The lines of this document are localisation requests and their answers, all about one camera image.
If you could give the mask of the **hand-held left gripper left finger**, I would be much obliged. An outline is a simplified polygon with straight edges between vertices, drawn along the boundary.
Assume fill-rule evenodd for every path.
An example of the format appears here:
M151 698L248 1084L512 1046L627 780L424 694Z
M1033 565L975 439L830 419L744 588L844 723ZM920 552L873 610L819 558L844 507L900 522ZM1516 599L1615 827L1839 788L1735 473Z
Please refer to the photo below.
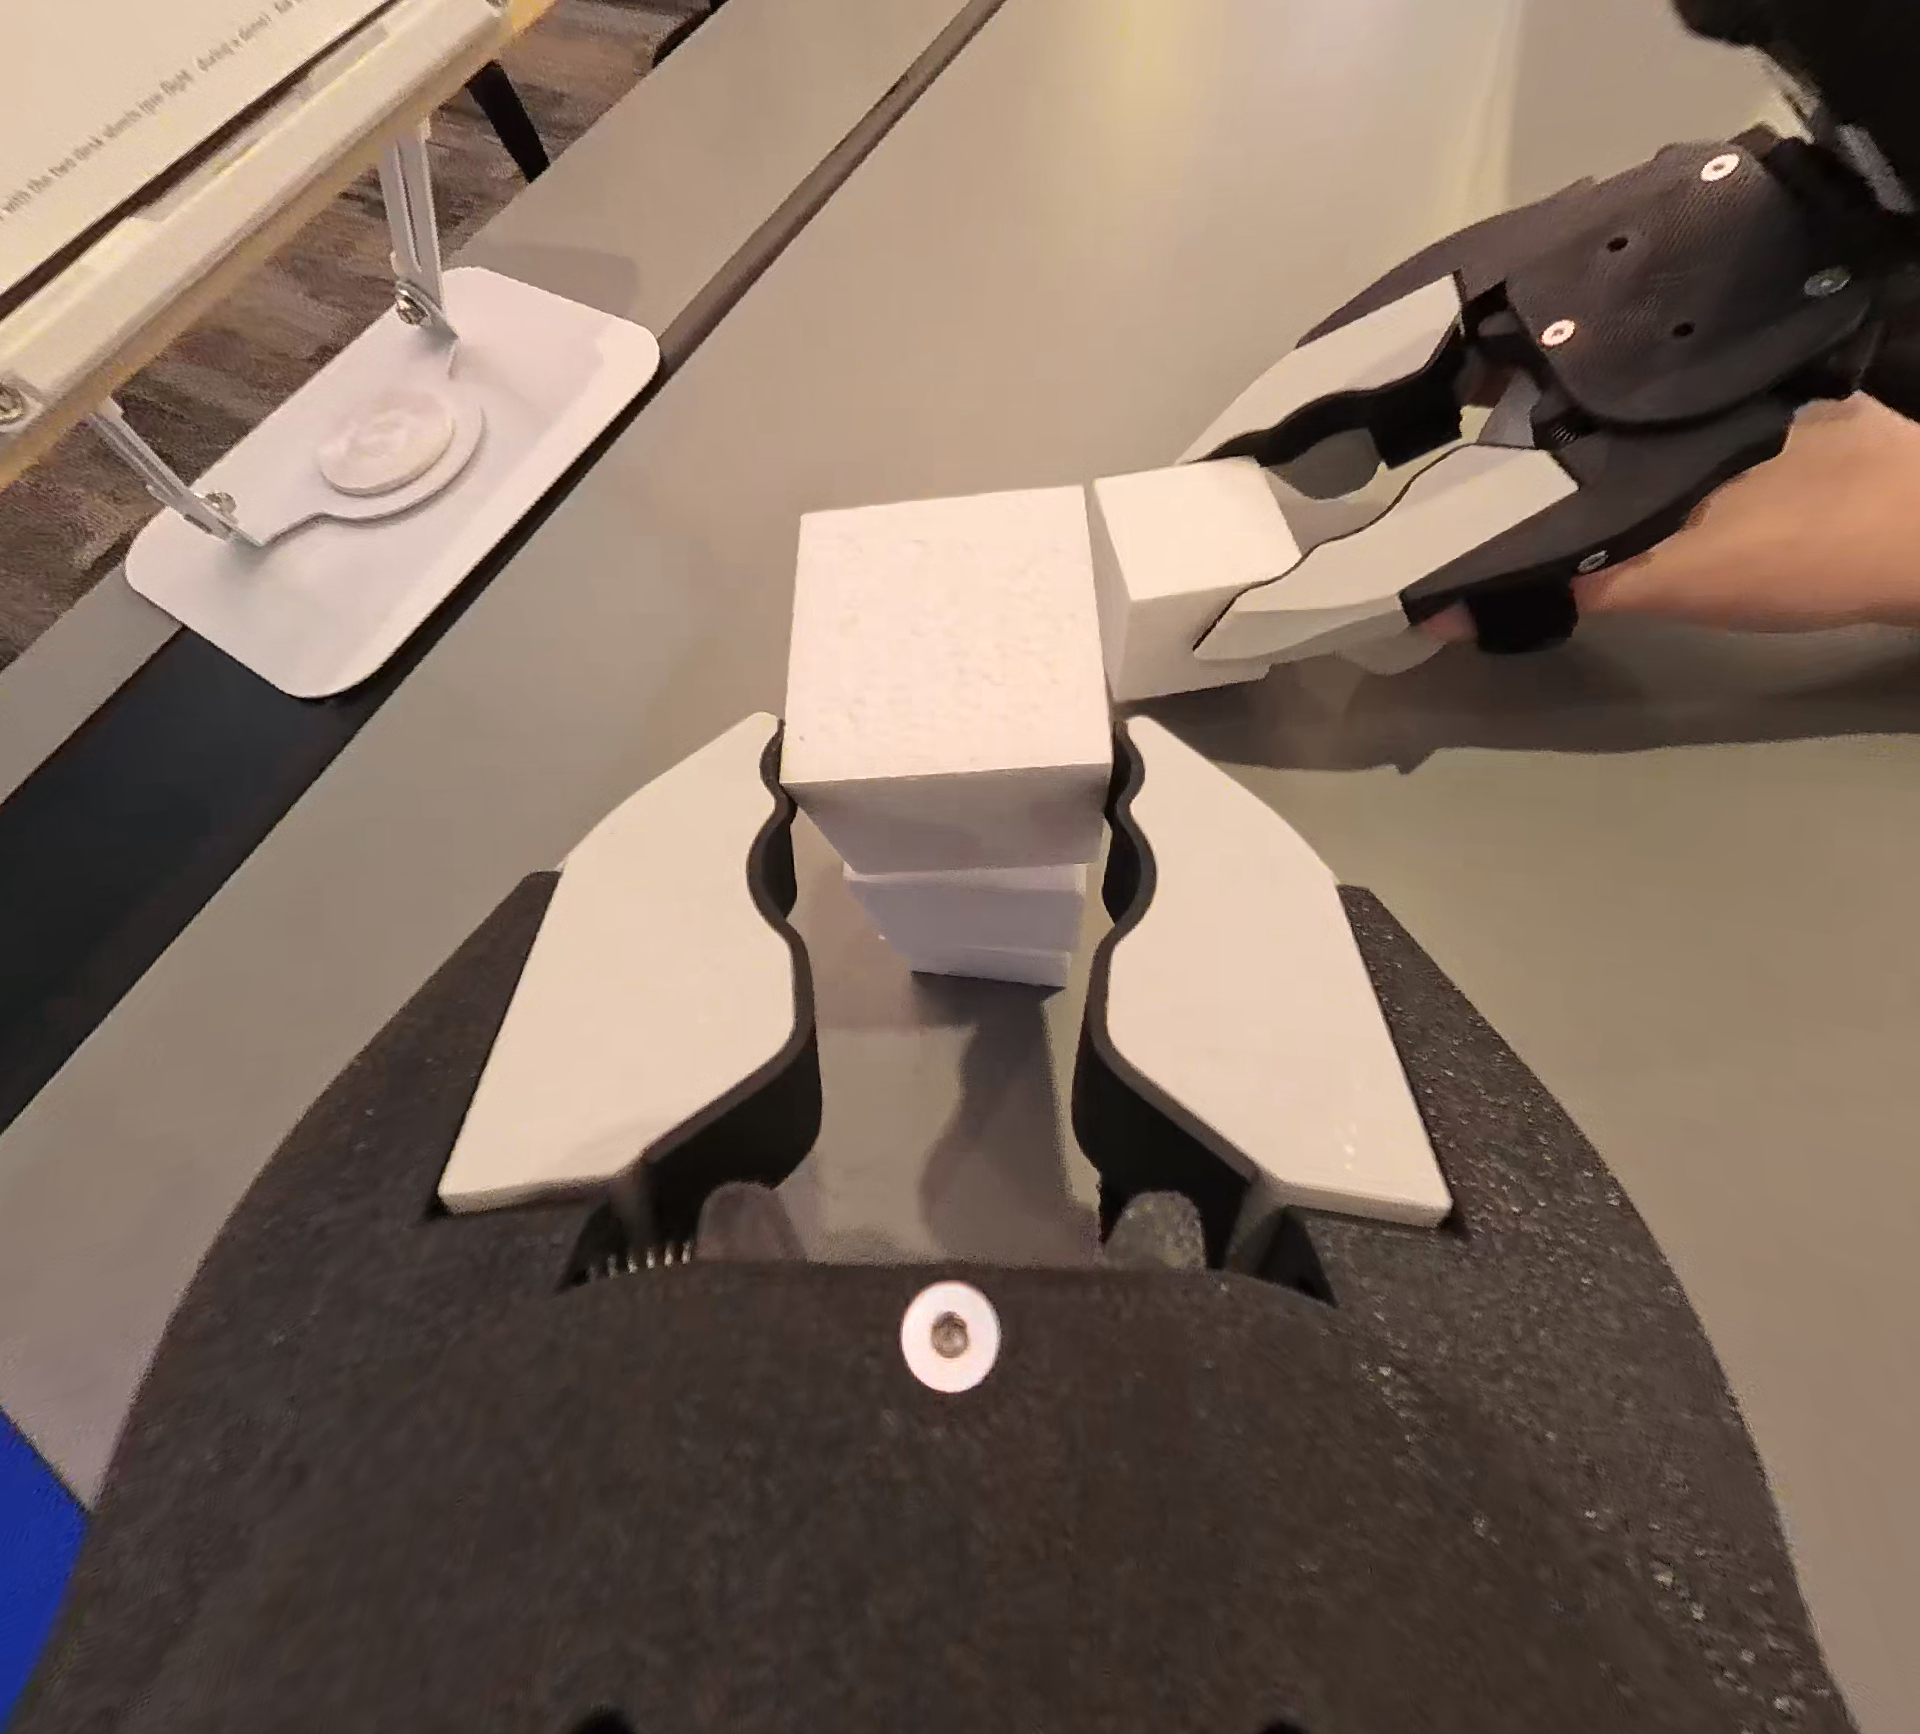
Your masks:
M438 1183L451 1219L607 1206L650 1258L823 1134L783 725L749 712L560 863Z

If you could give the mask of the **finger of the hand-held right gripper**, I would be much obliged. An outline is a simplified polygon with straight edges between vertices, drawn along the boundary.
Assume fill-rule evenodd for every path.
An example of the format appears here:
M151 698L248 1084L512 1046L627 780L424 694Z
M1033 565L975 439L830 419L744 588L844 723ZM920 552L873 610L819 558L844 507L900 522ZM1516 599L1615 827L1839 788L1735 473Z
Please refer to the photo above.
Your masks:
M1457 274L1444 274L1302 340L1177 459L1250 457L1290 470L1362 437L1380 466L1406 468L1462 443L1468 335Z
M1397 644L1417 628L1408 592L1577 488L1548 452L1459 444L1423 468L1376 522L1241 592L1198 638L1195 660L1263 671Z

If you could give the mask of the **blue plastic bin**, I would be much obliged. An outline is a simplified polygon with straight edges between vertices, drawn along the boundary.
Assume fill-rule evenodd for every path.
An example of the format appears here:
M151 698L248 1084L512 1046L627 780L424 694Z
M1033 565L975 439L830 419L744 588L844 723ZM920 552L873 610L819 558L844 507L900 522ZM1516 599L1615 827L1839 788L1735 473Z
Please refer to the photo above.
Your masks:
M74 1575L85 1506L2 1417L2 1722L13 1722Z

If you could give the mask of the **person's right hand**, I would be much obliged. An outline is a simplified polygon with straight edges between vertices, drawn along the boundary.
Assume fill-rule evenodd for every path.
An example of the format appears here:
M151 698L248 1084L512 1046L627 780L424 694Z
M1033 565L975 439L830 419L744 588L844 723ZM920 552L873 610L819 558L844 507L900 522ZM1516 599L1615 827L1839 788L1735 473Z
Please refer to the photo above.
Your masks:
M1573 594L1582 617L1715 633L1917 631L1917 421L1864 394L1809 405L1773 459Z

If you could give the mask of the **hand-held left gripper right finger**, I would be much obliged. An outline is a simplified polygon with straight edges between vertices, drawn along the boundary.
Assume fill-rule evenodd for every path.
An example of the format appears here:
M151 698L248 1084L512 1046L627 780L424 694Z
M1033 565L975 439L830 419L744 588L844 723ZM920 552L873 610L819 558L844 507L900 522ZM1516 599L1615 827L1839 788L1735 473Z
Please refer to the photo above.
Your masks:
M1072 1064L1105 1267L1281 1267L1284 1219L1442 1230L1453 1194L1338 883L1166 725L1115 734Z

